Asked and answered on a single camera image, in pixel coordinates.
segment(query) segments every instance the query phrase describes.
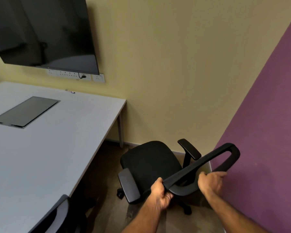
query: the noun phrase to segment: black tv screen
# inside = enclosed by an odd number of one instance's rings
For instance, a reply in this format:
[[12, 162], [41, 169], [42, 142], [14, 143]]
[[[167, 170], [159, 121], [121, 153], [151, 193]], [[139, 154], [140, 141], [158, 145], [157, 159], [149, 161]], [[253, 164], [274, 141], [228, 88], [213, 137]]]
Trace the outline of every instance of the black tv screen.
[[99, 75], [85, 0], [0, 0], [0, 57]]

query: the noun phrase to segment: table leg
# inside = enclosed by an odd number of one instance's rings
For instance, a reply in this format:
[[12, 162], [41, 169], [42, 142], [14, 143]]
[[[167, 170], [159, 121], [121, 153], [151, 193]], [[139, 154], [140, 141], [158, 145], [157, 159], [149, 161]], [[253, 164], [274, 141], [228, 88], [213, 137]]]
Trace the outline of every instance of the table leg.
[[117, 121], [118, 121], [120, 147], [123, 148], [124, 141], [123, 141], [123, 129], [122, 129], [122, 116], [121, 116], [121, 113], [119, 114]]

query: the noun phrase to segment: table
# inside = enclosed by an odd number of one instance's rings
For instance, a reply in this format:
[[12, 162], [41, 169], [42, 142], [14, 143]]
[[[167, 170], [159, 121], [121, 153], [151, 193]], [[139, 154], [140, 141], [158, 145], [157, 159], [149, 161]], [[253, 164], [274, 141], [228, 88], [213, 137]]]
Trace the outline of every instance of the table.
[[0, 114], [32, 96], [60, 102], [24, 129], [0, 125], [0, 233], [27, 233], [63, 194], [71, 196], [126, 103], [2, 82]]

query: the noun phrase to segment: forearm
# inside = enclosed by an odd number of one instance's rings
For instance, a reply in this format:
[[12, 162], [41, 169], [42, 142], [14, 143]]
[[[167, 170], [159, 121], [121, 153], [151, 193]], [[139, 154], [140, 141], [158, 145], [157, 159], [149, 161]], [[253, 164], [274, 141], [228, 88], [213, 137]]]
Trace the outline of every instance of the forearm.
[[269, 233], [213, 192], [206, 195], [227, 233]]
[[159, 224], [161, 210], [156, 199], [149, 196], [139, 213], [122, 233], [155, 233]]

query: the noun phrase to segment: yellow wall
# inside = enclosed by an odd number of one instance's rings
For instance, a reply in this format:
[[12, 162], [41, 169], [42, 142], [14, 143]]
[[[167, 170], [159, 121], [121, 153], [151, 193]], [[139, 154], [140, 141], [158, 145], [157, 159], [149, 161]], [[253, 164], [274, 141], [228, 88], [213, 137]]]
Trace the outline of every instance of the yellow wall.
[[3, 64], [0, 79], [125, 98], [125, 141], [212, 150], [291, 22], [291, 0], [87, 0], [106, 83]]

